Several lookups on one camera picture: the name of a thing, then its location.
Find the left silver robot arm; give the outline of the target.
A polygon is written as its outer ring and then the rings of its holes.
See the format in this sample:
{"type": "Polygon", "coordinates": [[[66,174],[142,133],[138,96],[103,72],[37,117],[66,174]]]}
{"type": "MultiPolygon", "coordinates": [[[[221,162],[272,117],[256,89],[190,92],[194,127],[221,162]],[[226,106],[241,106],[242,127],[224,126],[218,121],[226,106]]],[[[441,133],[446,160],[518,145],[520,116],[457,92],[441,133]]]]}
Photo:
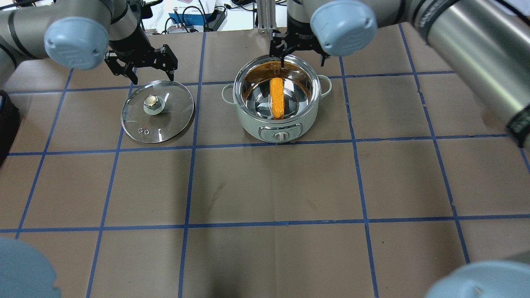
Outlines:
{"type": "MultiPolygon", "coordinates": [[[[178,59],[168,45],[151,46],[126,0],[60,0],[1,12],[1,85],[22,62],[50,58],[69,69],[105,62],[114,75],[138,79],[135,67],[163,70],[170,80],[178,59]]],[[[55,270],[38,249],[1,238],[2,298],[59,298],[55,270]]]]}

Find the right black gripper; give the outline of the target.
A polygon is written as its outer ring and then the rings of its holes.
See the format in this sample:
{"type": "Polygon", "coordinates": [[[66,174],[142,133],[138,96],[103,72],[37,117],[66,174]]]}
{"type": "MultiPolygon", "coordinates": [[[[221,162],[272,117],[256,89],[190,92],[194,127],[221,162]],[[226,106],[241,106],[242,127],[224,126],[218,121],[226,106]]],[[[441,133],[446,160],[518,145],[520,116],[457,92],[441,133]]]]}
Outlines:
{"type": "Polygon", "coordinates": [[[285,57],[295,51],[314,51],[320,55],[320,66],[325,65],[330,57],[326,53],[316,36],[313,34],[310,23],[301,22],[293,17],[287,17],[287,30],[282,34],[274,29],[271,34],[269,56],[280,60],[280,69],[287,70],[285,57]]]}

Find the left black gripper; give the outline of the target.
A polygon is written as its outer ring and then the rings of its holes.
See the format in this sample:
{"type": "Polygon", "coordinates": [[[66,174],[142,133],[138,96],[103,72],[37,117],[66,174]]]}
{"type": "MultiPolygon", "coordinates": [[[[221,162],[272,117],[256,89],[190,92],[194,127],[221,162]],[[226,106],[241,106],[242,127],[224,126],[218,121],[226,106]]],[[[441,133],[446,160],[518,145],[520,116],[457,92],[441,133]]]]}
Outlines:
{"type": "Polygon", "coordinates": [[[106,51],[104,62],[114,76],[124,76],[132,72],[133,67],[151,67],[162,70],[170,81],[175,80],[178,59],[169,45],[154,48],[144,30],[134,32],[121,40],[110,40],[110,50],[106,51]]]}

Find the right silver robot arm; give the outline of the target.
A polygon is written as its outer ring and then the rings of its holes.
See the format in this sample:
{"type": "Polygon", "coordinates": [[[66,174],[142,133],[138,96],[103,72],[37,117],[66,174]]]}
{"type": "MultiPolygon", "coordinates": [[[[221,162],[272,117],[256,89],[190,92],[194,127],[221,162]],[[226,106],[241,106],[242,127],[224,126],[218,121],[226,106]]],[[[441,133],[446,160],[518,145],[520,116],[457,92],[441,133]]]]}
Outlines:
{"type": "Polygon", "coordinates": [[[529,251],[529,26],[489,0],[292,0],[333,91],[277,150],[280,297],[424,297],[529,251]]]}

